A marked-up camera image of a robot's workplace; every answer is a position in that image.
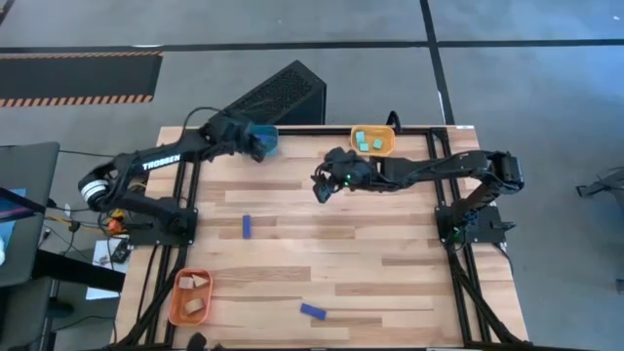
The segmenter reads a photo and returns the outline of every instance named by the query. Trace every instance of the cable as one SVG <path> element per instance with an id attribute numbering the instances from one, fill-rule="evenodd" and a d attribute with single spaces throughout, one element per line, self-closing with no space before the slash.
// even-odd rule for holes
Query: cable
<path id="1" fill-rule="evenodd" d="M 146 188 L 145 184 L 143 184 L 142 182 L 135 181 L 135 182 L 131 182 L 130 185 L 128 185 L 128 189 L 132 189 L 135 186 L 138 186 L 138 187 L 143 188 L 143 189 Z"/>
<path id="2" fill-rule="evenodd" d="M 104 228 L 104 213 L 99 213 L 97 215 L 97 227 L 99 228 L 99 231 L 101 232 L 101 234 L 103 234 L 104 236 L 109 237 L 110 233 L 106 230 L 106 228 Z"/>
<path id="3" fill-rule="evenodd" d="M 74 154 L 74 155 L 95 156 L 95 157 L 109 157 L 109 158 L 115 157 L 114 155 L 98 154 L 98 153 L 83 152 L 83 151 L 73 151 L 73 150 L 59 150 L 58 152 Z"/>
<path id="4" fill-rule="evenodd" d="M 108 252 L 108 260 L 110 261 L 110 269 L 115 270 L 115 263 L 113 263 L 113 254 L 110 252 L 110 237 L 106 238 L 106 251 Z"/>
<path id="5" fill-rule="evenodd" d="M 43 238 L 41 238 L 41 241 L 39 242 L 39 245 L 37 245 L 37 249 L 41 249 L 41 246 L 43 245 L 43 243 L 45 243 L 48 238 L 50 238 L 50 234 L 52 233 L 52 231 L 45 231 L 43 232 Z"/>
<path id="6" fill-rule="evenodd" d="M 47 215 L 45 217 L 45 219 L 46 220 L 57 221 L 59 223 L 62 223 L 64 225 L 66 225 L 68 228 L 71 228 L 74 222 L 75 223 L 80 223 L 80 226 L 82 227 L 83 230 L 90 231 L 92 233 L 95 232 L 95 233 L 99 234 L 99 230 L 95 226 L 85 225 L 85 224 L 97 225 L 96 223 L 81 222 L 81 221 L 73 220 L 73 219 L 67 220 L 67 219 L 61 218 L 61 217 L 56 216 L 56 215 L 51 215 L 51 214 Z"/>
<path id="7" fill-rule="evenodd" d="M 464 240 L 461 243 L 461 245 L 459 246 L 459 248 L 453 250 L 454 253 L 457 253 L 458 251 L 462 250 L 468 244 L 468 235 L 466 235 L 466 229 L 465 228 L 463 230 L 463 233 L 464 233 L 464 235 L 463 235 L 464 236 Z"/>
<path id="8" fill-rule="evenodd" d="M 138 310 L 136 311 L 136 322 L 140 320 L 140 313 L 143 309 L 143 302 L 145 301 L 145 292 L 147 291 L 147 282 L 149 280 L 149 275 L 152 272 L 152 263 L 154 262 L 154 256 L 156 255 L 156 250 L 158 246 L 154 246 L 152 249 L 152 254 L 149 257 L 149 262 L 147 262 L 147 272 L 145 272 L 145 280 L 143 280 L 143 290 L 140 293 L 140 301 L 138 302 Z"/>
<path id="9" fill-rule="evenodd" d="M 214 111 L 217 113 L 224 113 L 227 115 L 227 112 L 223 111 L 222 109 L 216 108 L 216 107 L 212 107 L 212 106 L 200 106 L 200 107 L 195 107 L 193 108 L 188 115 L 186 115 L 186 118 L 184 118 L 184 123 L 182 124 L 182 133 L 180 134 L 179 138 L 177 139 L 177 141 L 175 142 L 175 145 L 178 145 L 181 141 L 182 141 L 182 136 L 184 135 L 184 131 L 186 130 L 186 125 L 188 124 L 188 120 L 190 120 L 190 118 L 197 112 L 199 111 Z"/>
<path id="10" fill-rule="evenodd" d="M 60 331 L 65 330 L 67 328 L 71 328 L 71 327 L 73 327 L 73 326 L 75 326 L 77 324 L 80 324 L 80 323 L 82 323 L 82 322 L 84 322 L 84 321 L 86 321 L 86 320 L 88 320 L 90 318 L 96 318 L 96 319 L 102 319 L 102 320 L 111 320 L 113 322 L 113 339 L 115 340 L 115 342 L 117 342 L 117 326 L 115 325 L 115 317 L 87 316 L 87 317 L 79 319 L 78 321 L 76 321 L 74 323 L 70 323 L 70 324 L 68 324 L 66 326 L 62 326 L 62 327 L 56 328 L 55 330 L 50 331 L 50 333 L 60 332 Z M 39 335 L 36 338 L 34 338 L 32 341 L 24 344 L 23 347 L 27 348 L 28 345 L 30 345 L 33 342 L 39 341 L 43 337 L 44 337 L 44 335 Z"/>
<path id="11" fill-rule="evenodd" d="M 501 254 L 503 254 L 505 256 L 505 258 L 507 258 L 507 261 L 509 262 L 509 268 L 511 269 L 511 275 L 514 275 L 514 263 L 511 261 L 511 257 L 509 256 L 509 254 L 507 253 L 507 250 L 505 249 L 505 247 L 507 246 L 506 243 L 500 243 L 500 244 L 496 244 L 496 243 L 492 243 L 492 245 L 494 245 L 495 248 L 497 248 Z"/>
<path id="12" fill-rule="evenodd" d="M 69 211 L 69 212 L 71 212 L 71 213 L 74 213 L 74 212 L 84 212 L 84 211 L 92 211 L 92 210 L 91 210 L 91 209 L 89 209 L 89 208 L 87 208 L 87 209 L 77 209 L 77 210 L 73 210 L 73 209 L 64 209 L 64 208 L 60 208 L 60 207 L 57 207 L 57 206 L 48 206 L 48 209 L 61 210 L 61 211 L 64 211 L 64 212 Z"/>
<path id="13" fill-rule="evenodd" d="M 59 239 L 63 240 L 63 242 L 65 242 L 65 244 L 67 244 L 67 250 L 65 250 L 65 252 L 62 254 L 63 256 L 67 255 L 67 252 L 69 251 L 69 249 L 73 249 L 75 250 L 79 255 L 83 256 L 88 262 L 92 262 L 92 260 L 88 257 L 86 257 L 83 253 L 80 252 L 80 250 L 76 249 L 76 247 L 74 247 L 73 242 L 74 242 L 74 234 L 76 234 L 75 232 L 73 232 L 71 234 L 71 240 L 67 241 L 65 240 L 63 237 L 61 237 L 56 230 L 52 229 L 51 227 L 47 226 L 47 225 L 43 225 L 44 227 L 46 227 L 48 230 L 50 230 L 51 233 L 53 233 L 54 235 L 56 235 Z"/>

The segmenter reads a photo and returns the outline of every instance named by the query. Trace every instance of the gray floor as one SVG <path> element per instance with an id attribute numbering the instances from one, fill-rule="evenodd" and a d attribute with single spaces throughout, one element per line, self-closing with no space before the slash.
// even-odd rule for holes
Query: gray floor
<path id="1" fill-rule="evenodd" d="M 439 40 L 624 38 L 616 0 L 430 2 Z M 0 47 L 425 38 L 415 0 L 17 0 L 0 26 Z M 624 48 L 441 55 L 456 123 L 476 125 L 483 148 L 510 150 L 524 166 L 526 189 L 498 205 L 519 224 L 509 252 L 530 339 L 621 349 L 624 296 L 614 279 L 624 276 L 624 221 L 610 195 L 582 200 L 574 186 L 622 165 Z M 406 124 L 443 121 L 426 49 L 181 52 L 165 54 L 152 103 L 0 109 L 0 144 L 57 140 L 105 153 L 151 146 L 161 126 L 180 124 L 197 105 L 227 105 L 293 59 L 328 83 L 329 123 L 383 123 L 390 109 Z M 61 155 L 54 198 L 84 206 L 76 182 L 98 161 Z M 78 236 L 76 246 L 92 248 L 95 238 Z M 56 238 L 46 244 L 65 247 Z M 57 350 L 98 347 L 109 336 L 105 322 L 76 327 Z"/>

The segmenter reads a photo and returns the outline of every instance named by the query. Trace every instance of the table leg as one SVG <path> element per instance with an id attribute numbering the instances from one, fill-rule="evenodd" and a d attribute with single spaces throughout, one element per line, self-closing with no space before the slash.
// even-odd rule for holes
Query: table leg
<path id="1" fill-rule="evenodd" d="M 37 251 L 32 278 L 50 277 L 65 282 L 86 284 L 91 288 L 120 293 L 125 274 L 104 267 L 67 258 L 60 254 Z"/>

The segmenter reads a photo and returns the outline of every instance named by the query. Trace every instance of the orange tray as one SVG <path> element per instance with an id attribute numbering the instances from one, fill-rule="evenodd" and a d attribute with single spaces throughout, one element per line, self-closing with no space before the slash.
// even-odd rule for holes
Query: orange tray
<path id="1" fill-rule="evenodd" d="M 199 276 L 204 279 L 208 279 L 210 282 L 202 287 L 195 289 L 182 289 L 179 286 L 179 279 L 181 277 Z M 172 303 L 169 308 L 169 321 L 174 326 L 197 326 L 202 324 L 208 319 L 208 311 L 211 306 L 211 296 L 213 294 L 213 277 L 204 269 L 199 268 L 183 268 L 175 275 L 174 292 L 172 294 Z M 195 311 L 191 314 L 187 314 L 184 310 L 186 302 L 195 298 L 201 298 L 204 300 L 206 307 L 203 310 Z"/>
<path id="2" fill-rule="evenodd" d="M 358 143 L 355 139 L 357 132 L 364 132 L 364 140 L 369 145 L 369 152 L 360 151 Z M 377 150 L 372 147 L 375 139 L 381 139 L 381 149 Z M 351 148 L 362 156 L 378 156 L 387 157 L 394 151 L 395 137 L 394 130 L 388 126 L 353 126 L 351 128 Z"/>

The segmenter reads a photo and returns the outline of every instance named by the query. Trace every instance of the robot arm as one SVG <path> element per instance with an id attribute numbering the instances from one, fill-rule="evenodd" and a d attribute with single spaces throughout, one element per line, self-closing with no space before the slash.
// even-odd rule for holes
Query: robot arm
<path id="1" fill-rule="evenodd" d="M 134 177 L 178 162 L 212 161 L 224 154 L 250 154 L 257 162 L 266 149 L 250 133 L 252 122 L 216 115 L 197 130 L 186 130 L 177 142 L 134 153 L 122 153 L 94 168 L 78 183 L 89 208 L 96 212 L 124 209 L 157 218 L 167 232 L 188 228 L 192 211 L 181 209 L 174 198 L 152 199 L 128 190 Z"/>
<path id="2" fill-rule="evenodd" d="M 500 194 L 514 194 L 525 185 L 518 159 L 503 152 L 468 151 L 426 161 L 394 157 L 371 157 L 367 161 L 353 150 L 345 152 L 337 147 L 325 155 L 324 161 L 312 175 L 314 193 L 322 204 L 343 188 L 398 191 L 419 181 L 469 176 L 482 184 L 457 206 L 463 217 L 487 206 Z"/>

